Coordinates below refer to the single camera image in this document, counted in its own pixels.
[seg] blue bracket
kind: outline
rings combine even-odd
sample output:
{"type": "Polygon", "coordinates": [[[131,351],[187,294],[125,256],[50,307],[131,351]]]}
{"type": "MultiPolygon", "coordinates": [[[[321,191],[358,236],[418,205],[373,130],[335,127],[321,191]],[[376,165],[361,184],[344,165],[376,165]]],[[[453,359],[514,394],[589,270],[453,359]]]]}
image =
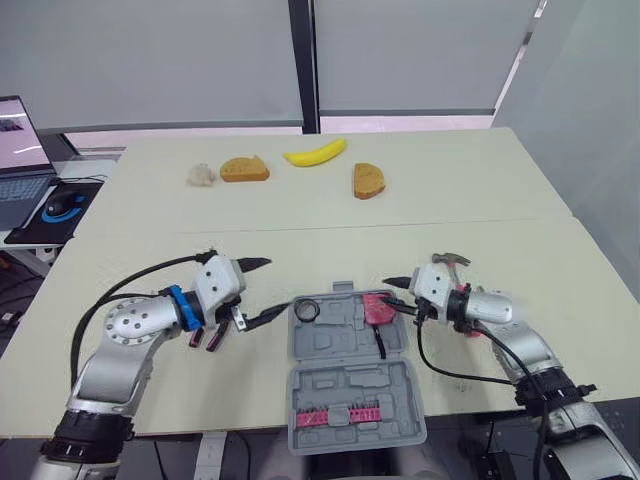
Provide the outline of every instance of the blue bracket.
{"type": "Polygon", "coordinates": [[[171,296],[175,299],[176,303],[180,307],[180,310],[184,314],[184,317],[187,319],[187,331],[192,332],[202,327],[204,323],[198,320],[195,313],[193,313],[189,302],[187,302],[187,299],[182,294],[182,289],[180,289],[180,287],[177,285],[171,285],[171,287],[169,287],[169,291],[171,292],[171,296]]]}

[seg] computer mouse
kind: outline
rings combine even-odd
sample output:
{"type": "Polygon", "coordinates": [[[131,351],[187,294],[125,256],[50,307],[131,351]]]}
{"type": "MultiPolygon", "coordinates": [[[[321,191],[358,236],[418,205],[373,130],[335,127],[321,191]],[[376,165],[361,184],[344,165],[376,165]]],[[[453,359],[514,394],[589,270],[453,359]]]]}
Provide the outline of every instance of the computer mouse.
{"type": "Polygon", "coordinates": [[[50,217],[59,217],[65,213],[69,213],[76,206],[75,192],[54,193],[47,198],[45,203],[45,212],[50,217]]]}

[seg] gray toolbox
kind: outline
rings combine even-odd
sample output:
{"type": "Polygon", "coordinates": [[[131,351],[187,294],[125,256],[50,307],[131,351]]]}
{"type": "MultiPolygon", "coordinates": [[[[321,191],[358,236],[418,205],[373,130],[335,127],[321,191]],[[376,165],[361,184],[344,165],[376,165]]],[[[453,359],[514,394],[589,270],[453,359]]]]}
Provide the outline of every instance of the gray toolbox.
{"type": "Polygon", "coordinates": [[[404,320],[395,313],[378,326],[387,353],[382,360],[364,318],[364,294],[393,293],[354,291],[352,282],[336,282],[333,290],[294,299],[293,305],[315,302],[313,321],[305,314],[302,322],[289,309],[289,351],[299,362],[287,386],[289,450],[315,455],[423,443],[427,427],[416,376],[400,356],[407,346],[404,320]]]}

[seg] pink tool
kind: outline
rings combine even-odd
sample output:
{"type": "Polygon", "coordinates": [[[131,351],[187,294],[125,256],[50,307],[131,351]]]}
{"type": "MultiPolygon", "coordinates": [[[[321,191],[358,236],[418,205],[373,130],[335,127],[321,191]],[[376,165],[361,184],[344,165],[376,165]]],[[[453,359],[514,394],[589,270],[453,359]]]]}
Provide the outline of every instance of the pink tool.
{"type": "Polygon", "coordinates": [[[383,325],[392,322],[396,311],[380,300],[389,296],[386,293],[365,293],[362,295],[364,318],[369,325],[383,325]]]}
{"type": "Polygon", "coordinates": [[[384,348],[382,337],[380,336],[380,330],[378,325],[384,325],[385,323],[391,323],[396,311],[389,305],[384,303],[381,298],[388,297],[386,293],[365,293],[362,295],[362,303],[364,305],[364,321],[371,325],[373,328],[373,335],[375,336],[376,343],[378,344],[378,350],[380,351],[380,358],[386,360],[387,351],[384,348]]]}
{"type": "Polygon", "coordinates": [[[353,408],[349,410],[349,416],[349,423],[379,422],[380,409],[378,407],[353,408]]]}
{"type": "Polygon", "coordinates": [[[317,427],[318,425],[326,425],[327,423],[329,423],[329,413],[327,410],[296,414],[296,428],[317,427]]]}
{"type": "MultiPolygon", "coordinates": [[[[349,423],[379,422],[380,419],[380,409],[378,407],[349,409],[349,423]]],[[[318,427],[328,424],[328,410],[296,413],[296,428],[318,427]]]]}

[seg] wall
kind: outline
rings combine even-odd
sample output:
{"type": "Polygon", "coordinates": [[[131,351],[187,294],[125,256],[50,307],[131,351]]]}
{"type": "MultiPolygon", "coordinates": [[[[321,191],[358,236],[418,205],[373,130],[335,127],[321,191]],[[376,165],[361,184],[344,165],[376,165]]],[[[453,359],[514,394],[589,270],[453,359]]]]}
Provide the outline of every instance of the wall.
{"type": "Polygon", "coordinates": [[[550,0],[494,126],[513,128],[640,300],[640,8],[550,0]]]}

